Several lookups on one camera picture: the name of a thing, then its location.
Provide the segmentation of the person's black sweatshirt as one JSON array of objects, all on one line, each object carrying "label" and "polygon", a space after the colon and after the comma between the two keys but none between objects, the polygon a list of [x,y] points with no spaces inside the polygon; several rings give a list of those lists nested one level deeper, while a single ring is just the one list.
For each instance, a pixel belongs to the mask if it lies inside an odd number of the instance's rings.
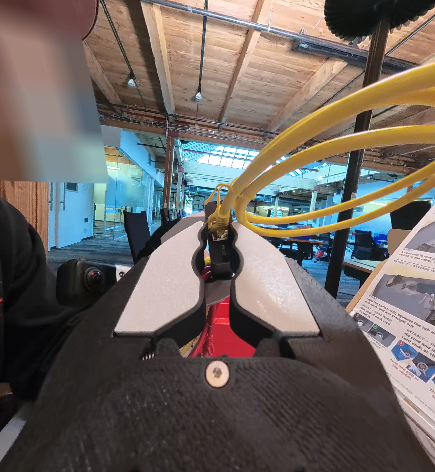
[{"label": "person's black sweatshirt", "polygon": [[0,431],[21,402],[36,400],[80,311],[57,302],[40,235],[0,197]]}]

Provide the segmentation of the black ethernet splitter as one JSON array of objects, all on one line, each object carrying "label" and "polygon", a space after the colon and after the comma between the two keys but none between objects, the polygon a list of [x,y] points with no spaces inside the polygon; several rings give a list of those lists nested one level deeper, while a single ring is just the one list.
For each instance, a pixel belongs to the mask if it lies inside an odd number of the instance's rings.
[{"label": "black ethernet splitter", "polygon": [[233,223],[232,215],[230,215],[227,226],[220,233],[208,228],[211,276],[214,280],[231,280],[239,268],[236,248],[238,233]]}]

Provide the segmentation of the silver ceiling pipe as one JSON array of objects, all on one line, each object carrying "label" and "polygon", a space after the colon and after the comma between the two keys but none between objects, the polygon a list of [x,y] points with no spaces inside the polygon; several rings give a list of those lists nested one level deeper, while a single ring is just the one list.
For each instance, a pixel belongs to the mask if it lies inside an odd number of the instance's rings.
[{"label": "silver ceiling pipe", "polygon": [[288,30],[283,30],[279,29],[276,27],[272,27],[269,25],[264,25],[258,22],[254,21],[249,21],[249,20],[243,20],[236,18],[234,16],[230,15],[225,15],[225,14],[220,14],[216,13],[214,11],[211,11],[209,9],[201,9],[198,7],[190,6],[190,5],[184,5],[181,3],[173,2],[173,1],[168,1],[168,0],[143,0],[143,3],[148,3],[148,4],[153,4],[153,5],[158,5],[158,6],[163,6],[169,9],[174,9],[178,11],[182,11],[185,13],[190,13],[194,15],[199,15],[203,18],[210,18],[210,19],[215,19],[218,21],[226,22],[229,24],[237,25],[240,27],[246,27],[246,28],[252,28],[256,31],[259,32],[266,32],[270,34],[274,34],[280,37],[285,37],[289,39],[294,39],[294,40],[306,40],[307,36],[302,34],[302,33],[296,33],[296,32],[291,32]]}]

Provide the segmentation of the black ceiling light bar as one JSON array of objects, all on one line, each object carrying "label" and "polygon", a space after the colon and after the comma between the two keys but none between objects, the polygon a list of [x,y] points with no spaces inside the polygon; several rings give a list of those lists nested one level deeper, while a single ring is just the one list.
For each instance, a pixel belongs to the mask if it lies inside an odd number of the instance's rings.
[{"label": "black ceiling light bar", "polygon": [[[345,44],[336,44],[331,41],[309,39],[294,40],[291,49],[300,53],[342,60],[349,65],[360,68],[366,67],[369,55],[368,50],[356,49]],[[413,62],[384,56],[381,71],[385,74],[395,74],[418,66],[419,64]]]}]

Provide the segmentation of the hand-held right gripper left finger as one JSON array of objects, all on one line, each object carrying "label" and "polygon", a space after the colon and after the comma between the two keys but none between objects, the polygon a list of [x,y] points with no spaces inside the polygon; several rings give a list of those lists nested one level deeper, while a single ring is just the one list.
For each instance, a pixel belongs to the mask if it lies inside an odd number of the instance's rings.
[{"label": "hand-held right gripper left finger", "polygon": [[114,328],[118,337],[139,337],[156,343],[173,339],[184,347],[206,323],[201,272],[207,243],[204,221],[179,221],[164,235],[145,263]]}]

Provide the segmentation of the black monitor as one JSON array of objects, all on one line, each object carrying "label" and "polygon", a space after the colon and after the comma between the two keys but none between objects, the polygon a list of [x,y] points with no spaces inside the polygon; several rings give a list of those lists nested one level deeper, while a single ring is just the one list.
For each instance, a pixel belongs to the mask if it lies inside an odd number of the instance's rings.
[{"label": "black monitor", "polygon": [[416,199],[390,212],[391,228],[412,230],[432,207],[431,199]]}]

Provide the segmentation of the black office chair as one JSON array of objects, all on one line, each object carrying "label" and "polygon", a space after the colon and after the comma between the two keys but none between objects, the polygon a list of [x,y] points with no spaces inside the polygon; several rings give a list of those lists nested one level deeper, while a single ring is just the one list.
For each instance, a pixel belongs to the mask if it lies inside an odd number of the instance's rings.
[{"label": "black office chair", "polygon": [[387,250],[376,244],[370,231],[354,230],[352,259],[381,262],[388,258]]},{"label": "black office chair", "polygon": [[140,213],[124,211],[124,225],[131,249],[133,263],[137,263],[138,254],[150,239],[150,229],[145,211]]}]

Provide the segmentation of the printed instruction board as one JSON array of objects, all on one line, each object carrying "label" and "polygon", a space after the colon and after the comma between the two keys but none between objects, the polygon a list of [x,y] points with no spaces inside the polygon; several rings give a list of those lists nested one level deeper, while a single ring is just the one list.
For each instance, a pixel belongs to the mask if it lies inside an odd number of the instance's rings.
[{"label": "printed instruction board", "polygon": [[435,204],[389,253],[350,315],[435,466]]}]

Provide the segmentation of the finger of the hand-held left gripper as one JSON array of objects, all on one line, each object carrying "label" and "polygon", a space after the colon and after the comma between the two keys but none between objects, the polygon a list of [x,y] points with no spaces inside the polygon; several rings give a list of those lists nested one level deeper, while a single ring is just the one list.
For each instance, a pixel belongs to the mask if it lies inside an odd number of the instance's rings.
[{"label": "finger of the hand-held left gripper", "polygon": [[230,280],[207,280],[204,282],[204,300],[205,306],[220,303],[230,296]]},{"label": "finger of the hand-held left gripper", "polygon": [[203,223],[206,221],[206,215],[204,211],[200,211],[194,214],[191,214],[189,216],[186,216],[184,218],[181,218],[178,226],[179,227],[189,227],[192,226],[196,223],[200,223],[203,225]]}]

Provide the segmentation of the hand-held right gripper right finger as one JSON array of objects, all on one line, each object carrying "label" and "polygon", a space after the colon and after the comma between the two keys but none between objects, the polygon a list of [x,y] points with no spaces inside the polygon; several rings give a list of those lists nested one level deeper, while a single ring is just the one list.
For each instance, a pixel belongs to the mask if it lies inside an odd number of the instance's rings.
[{"label": "hand-held right gripper right finger", "polygon": [[239,256],[229,303],[234,333],[253,347],[263,339],[318,337],[320,327],[287,258],[247,227],[233,225]]}]

